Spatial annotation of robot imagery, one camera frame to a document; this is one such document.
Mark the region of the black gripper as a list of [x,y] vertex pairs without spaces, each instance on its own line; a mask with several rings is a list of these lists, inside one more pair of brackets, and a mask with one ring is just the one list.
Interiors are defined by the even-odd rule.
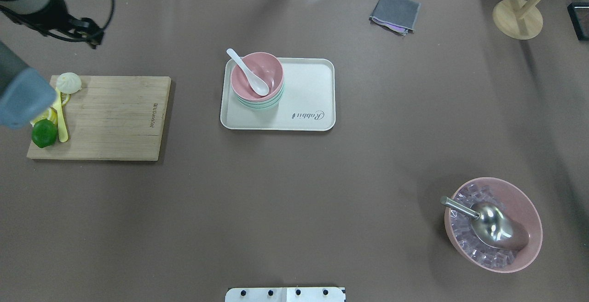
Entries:
[[69,14],[64,0],[50,0],[40,11],[19,14],[21,20],[44,36],[66,42],[84,42],[95,50],[102,44],[104,29],[89,17]]

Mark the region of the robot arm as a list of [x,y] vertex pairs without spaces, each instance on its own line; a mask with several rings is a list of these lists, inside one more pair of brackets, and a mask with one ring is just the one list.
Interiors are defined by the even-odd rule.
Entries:
[[[16,24],[65,42],[101,44],[106,27],[92,19],[68,12],[64,0],[1,0],[1,12]],[[36,69],[30,67],[6,44],[0,45],[0,123],[22,128],[48,109],[56,94]]]

